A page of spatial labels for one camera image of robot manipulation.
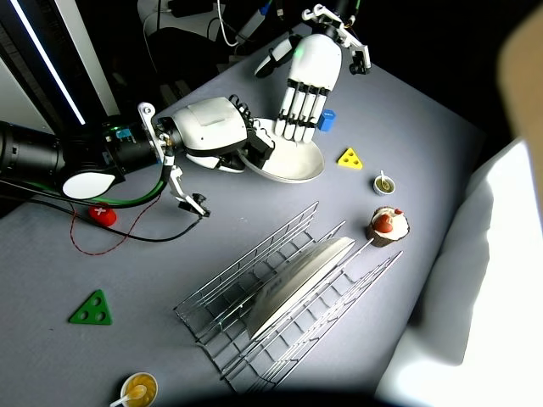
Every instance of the yellow triangle block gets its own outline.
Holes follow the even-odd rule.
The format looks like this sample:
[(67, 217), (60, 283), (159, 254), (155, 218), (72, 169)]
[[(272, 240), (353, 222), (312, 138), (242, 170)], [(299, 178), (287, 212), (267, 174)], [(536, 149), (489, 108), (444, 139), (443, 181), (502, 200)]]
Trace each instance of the yellow triangle block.
[(362, 169), (362, 161), (358, 158), (355, 150), (353, 150), (351, 147), (347, 148), (347, 150), (343, 153), (341, 158), (338, 160), (338, 165), (354, 168), (355, 170)]

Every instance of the gray table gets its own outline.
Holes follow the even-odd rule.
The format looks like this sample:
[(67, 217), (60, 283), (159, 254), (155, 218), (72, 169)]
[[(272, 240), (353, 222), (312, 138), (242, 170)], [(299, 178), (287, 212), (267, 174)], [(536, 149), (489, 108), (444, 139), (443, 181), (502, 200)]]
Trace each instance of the gray table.
[[(169, 110), (237, 93), (255, 115), (275, 117), (288, 66), (265, 80), (254, 79), (253, 70), (266, 52), (267, 47)], [(316, 200), (315, 235), (346, 219), (341, 234), (365, 241), (362, 227), (384, 204), (405, 210), (411, 233), (387, 248), (369, 248), (356, 259), (351, 267), (370, 270), (405, 250), (284, 385), (373, 388), (438, 253), (483, 134), (379, 67), (370, 75), (352, 76), (349, 62), (344, 53), (338, 84), (326, 105), (337, 113), (334, 128), (316, 135), (327, 167), (313, 182), (286, 185), (251, 171), (233, 175), (206, 170), (180, 158), (183, 188), (208, 198), (211, 218), (175, 242), (130, 241), (100, 257), (78, 253), (70, 243), (70, 218), (51, 209), (25, 204), (0, 220), (2, 404), (106, 405), (122, 379), (136, 371), (158, 378), (157, 406), (229, 392), (171, 309)], [(360, 155), (363, 170), (334, 163), (347, 147)], [(397, 183), (390, 198), (378, 197), (370, 187), (381, 169)], [(157, 176), (156, 167), (139, 171), (111, 195), (136, 197)], [(139, 210), (119, 211), (115, 226), (126, 230)], [(164, 194), (134, 232), (165, 237), (192, 220)], [(117, 242), (116, 236), (82, 223), (76, 224), (75, 236), (91, 251)], [(82, 301), (99, 288), (106, 293), (114, 324), (68, 324)]]

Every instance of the beige blurred object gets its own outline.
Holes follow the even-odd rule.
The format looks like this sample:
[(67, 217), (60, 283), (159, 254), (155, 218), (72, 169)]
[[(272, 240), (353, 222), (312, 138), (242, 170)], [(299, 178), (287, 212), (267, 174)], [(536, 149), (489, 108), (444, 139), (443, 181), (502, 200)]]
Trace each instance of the beige blurred object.
[(498, 63), (499, 87), (513, 134), (526, 139), (543, 205), (543, 5), (507, 40)]

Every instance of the white fabric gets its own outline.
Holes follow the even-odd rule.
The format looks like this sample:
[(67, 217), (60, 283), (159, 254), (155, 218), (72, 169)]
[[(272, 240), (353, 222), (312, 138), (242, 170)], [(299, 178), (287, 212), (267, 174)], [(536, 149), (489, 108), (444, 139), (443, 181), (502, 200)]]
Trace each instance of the white fabric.
[(514, 142), (472, 176), (377, 396), (406, 406), (539, 405), (542, 260), (529, 154)]

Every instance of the green triangle block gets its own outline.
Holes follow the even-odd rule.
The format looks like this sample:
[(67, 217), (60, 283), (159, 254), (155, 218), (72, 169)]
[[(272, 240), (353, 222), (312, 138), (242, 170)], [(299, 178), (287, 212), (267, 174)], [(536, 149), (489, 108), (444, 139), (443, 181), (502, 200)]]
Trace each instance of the green triangle block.
[(111, 314), (102, 290), (95, 291), (69, 319), (70, 324), (111, 325)]

